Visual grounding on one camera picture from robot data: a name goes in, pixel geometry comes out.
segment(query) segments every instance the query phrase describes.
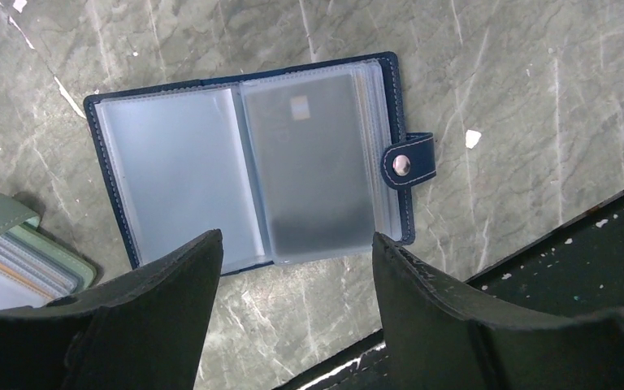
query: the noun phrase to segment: card holder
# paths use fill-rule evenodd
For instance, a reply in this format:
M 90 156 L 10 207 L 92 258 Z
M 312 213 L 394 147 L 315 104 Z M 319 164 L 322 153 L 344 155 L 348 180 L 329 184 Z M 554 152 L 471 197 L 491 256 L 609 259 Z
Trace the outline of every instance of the card holder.
M 133 267 L 213 228 L 223 273 L 366 252 L 374 231 L 409 244 L 410 187 L 435 174 L 386 172 L 387 153 L 421 170 L 434 159 L 421 146 L 433 137 L 406 136 L 391 53 L 92 95 L 84 108 Z

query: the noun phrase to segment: silver snap button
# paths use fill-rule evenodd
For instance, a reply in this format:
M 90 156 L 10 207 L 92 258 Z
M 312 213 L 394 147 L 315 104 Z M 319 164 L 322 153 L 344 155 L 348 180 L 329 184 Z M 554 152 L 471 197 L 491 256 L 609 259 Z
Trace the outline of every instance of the silver snap button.
M 406 176 L 410 172 L 410 159 L 401 154 L 393 159 L 393 171 L 396 175 Z

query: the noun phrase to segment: blue card holder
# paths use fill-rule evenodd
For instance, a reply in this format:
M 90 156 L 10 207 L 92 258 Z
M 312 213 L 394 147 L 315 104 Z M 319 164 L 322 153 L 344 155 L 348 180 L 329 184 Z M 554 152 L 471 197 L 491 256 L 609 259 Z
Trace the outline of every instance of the blue card holder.
M 205 230 L 224 274 L 415 239 L 411 188 L 434 137 L 405 128 L 394 53 L 190 80 L 84 100 L 133 268 Z

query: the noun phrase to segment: marble table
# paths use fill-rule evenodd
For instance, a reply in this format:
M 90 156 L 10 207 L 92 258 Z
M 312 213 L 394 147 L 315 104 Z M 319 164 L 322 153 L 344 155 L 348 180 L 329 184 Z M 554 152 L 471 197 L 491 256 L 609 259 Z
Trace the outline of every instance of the marble table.
M 624 189 L 623 0 L 0 0 L 0 192 L 108 280 L 129 265 L 86 95 L 383 50 L 438 140 L 430 264 L 464 280 Z M 369 255 L 226 277 L 196 386 L 272 388 L 380 327 Z

